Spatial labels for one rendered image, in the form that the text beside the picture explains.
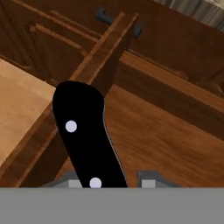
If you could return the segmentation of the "black-handled knife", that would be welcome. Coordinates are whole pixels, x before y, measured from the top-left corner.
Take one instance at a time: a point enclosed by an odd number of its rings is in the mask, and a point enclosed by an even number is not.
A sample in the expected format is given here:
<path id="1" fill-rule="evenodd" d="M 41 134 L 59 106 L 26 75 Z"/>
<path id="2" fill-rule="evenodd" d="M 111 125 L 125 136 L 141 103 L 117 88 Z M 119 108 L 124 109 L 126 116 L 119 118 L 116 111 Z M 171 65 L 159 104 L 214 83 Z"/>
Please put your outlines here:
<path id="1" fill-rule="evenodd" d="M 105 125 L 105 102 L 94 87 L 60 83 L 52 111 L 73 168 L 84 187 L 126 187 L 127 181 Z"/>

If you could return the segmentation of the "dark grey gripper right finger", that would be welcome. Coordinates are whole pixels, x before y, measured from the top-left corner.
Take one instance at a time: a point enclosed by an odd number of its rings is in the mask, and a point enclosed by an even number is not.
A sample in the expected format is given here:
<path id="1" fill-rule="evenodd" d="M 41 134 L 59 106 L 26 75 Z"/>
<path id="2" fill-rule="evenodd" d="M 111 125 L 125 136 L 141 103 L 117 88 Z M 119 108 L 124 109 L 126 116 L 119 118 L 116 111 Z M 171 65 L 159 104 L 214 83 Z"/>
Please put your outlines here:
<path id="1" fill-rule="evenodd" d="M 179 187 L 165 179 L 158 171 L 139 171 L 137 179 L 140 188 Z"/>

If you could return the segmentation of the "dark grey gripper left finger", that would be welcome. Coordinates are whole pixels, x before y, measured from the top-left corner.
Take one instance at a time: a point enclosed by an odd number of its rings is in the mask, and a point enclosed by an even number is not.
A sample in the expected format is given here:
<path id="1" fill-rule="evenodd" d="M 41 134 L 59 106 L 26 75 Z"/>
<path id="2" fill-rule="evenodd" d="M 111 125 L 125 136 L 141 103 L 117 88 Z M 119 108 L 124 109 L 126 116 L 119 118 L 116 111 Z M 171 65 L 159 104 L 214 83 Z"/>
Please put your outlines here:
<path id="1" fill-rule="evenodd" d="M 45 187 L 82 188 L 75 171 L 67 171 L 60 178 L 45 184 Z"/>

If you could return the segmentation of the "brown wooden cupboard door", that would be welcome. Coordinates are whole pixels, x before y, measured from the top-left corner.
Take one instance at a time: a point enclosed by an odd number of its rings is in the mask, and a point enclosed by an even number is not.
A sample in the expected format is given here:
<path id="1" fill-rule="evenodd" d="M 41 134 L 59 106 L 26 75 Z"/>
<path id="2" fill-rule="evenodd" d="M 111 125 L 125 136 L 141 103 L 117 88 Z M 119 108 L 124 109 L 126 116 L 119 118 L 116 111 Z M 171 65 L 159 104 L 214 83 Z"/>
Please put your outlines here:
<path id="1" fill-rule="evenodd" d="M 95 0 L 0 0 L 0 58 L 52 85 L 100 39 Z"/>

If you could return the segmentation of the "brown wooden open drawer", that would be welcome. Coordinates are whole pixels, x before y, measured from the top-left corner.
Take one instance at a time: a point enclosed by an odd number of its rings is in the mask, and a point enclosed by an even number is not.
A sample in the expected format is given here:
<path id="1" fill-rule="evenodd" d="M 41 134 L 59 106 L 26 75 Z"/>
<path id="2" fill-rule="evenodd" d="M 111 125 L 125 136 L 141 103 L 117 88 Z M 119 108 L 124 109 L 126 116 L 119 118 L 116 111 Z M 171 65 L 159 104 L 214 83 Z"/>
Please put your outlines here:
<path id="1" fill-rule="evenodd" d="M 38 187 L 64 165 L 74 169 L 53 113 L 64 81 L 102 94 L 106 129 L 128 183 L 139 171 L 157 171 L 181 186 L 224 186 L 224 101 L 128 54 L 134 22 L 120 15 L 56 85 L 0 73 L 1 187 Z"/>

